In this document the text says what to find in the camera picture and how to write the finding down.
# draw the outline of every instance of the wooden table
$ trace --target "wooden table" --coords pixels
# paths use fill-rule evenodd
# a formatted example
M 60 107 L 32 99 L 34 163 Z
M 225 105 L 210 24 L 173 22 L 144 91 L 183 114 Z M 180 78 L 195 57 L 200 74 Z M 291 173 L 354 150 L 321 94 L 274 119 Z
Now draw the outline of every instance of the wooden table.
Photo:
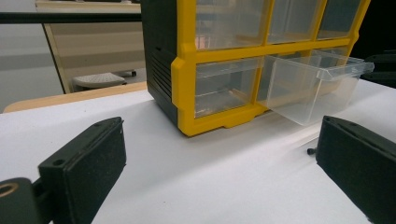
M 64 95 L 55 95 L 44 98 L 19 101 L 17 103 L 8 105 L 4 109 L 4 113 L 34 109 L 49 105 L 62 105 L 62 104 L 90 100 L 90 99 L 105 97 L 110 95 L 123 94 L 132 91 L 142 91 L 146 89 L 147 89 L 146 82 L 138 82 L 128 85 L 109 87 L 109 88 L 93 90 L 93 91 L 80 91 L 80 92 L 74 92 Z

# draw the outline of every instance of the white wall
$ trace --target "white wall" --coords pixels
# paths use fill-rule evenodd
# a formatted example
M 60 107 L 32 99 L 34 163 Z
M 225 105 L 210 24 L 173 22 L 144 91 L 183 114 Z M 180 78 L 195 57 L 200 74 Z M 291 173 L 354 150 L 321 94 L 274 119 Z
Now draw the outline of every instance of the white wall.
M 1 12 L 35 12 L 35 0 L 1 0 Z M 63 94 L 42 26 L 0 24 L 0 113 L 7 105 Z

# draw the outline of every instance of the black bar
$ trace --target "black bar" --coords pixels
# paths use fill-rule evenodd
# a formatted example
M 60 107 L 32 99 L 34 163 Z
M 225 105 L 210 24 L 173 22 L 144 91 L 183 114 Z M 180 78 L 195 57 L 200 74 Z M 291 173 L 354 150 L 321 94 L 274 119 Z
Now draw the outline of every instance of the black bar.
M 0 13 L 0 24 L 91 23 L 131 21 L 142 21 L 142 15 L 140 13 Z

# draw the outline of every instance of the yellow plastic frame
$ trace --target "yellow plastic frame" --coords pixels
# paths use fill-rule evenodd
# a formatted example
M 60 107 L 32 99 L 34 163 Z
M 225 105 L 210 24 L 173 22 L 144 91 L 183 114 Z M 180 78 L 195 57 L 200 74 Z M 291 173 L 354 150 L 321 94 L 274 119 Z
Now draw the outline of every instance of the yellow plastic frame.
M 248 122 L 268 110 L 268 108 L 256 101 L 262 73 L 262 70 L 258 69 L 250 104 L 196 119 L 194 117 L 196 64 L 251 58 L 267 54 L 338 47 L 345 47 L 347 49 L 346 55 L 349 55 L 353 45 L 359 38 L 358 31 L 370 4 L 370 0 L 361 0 L 349 36 L 347 37 L 316 40 L 322 18 L 322 16 L 318 16 L 320 19 L 314 25 L 314 32 L 310 41 L 267 45 L 266 39 L 269 32 L 274 2 L 275 0 L 269 0 L 269 11 L 265 20 L 266 25 L 264 26 L 266 30 L 264 31 L 263 41 L 260 46 L 241 49 L 197 51 L 195 47 L 196 0 L 177 0 L 177 57 L 171 65 L 172 103 L 177 107 L 178 128 L 184 134 L 191 136 L 220 127 L 231 128 Z M 321 0 L 319 15 L 323 15 L 326 3 L 327 0 Z

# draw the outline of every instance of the white table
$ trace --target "white table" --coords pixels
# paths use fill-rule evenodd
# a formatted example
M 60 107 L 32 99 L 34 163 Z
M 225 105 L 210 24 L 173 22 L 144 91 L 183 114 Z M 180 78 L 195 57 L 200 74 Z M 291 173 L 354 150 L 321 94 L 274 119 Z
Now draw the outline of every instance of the white table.
M 359 81 L 336 117 L 396 142 L 396 90 Z M 93 223 L 369 223 L 306 155 L 320 123 L 269 112 L 184 136 L 147 91 L 0 115 L 0 180 L 37 165 L 96 121 L 122 117 L 127 165 Z

